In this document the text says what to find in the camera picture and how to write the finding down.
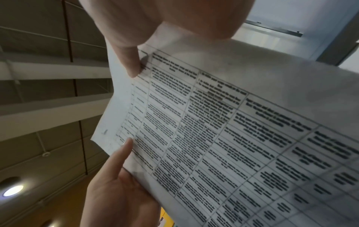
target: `white paper sheet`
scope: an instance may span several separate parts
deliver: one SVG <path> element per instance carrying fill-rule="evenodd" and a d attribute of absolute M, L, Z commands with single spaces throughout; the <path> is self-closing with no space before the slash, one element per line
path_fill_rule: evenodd
<path fill-rule="evenodd" d="M 114 82 L 92 139 L 180 227 L 330 227 L 359 221 L 359 76 L 161 25 Z"/>

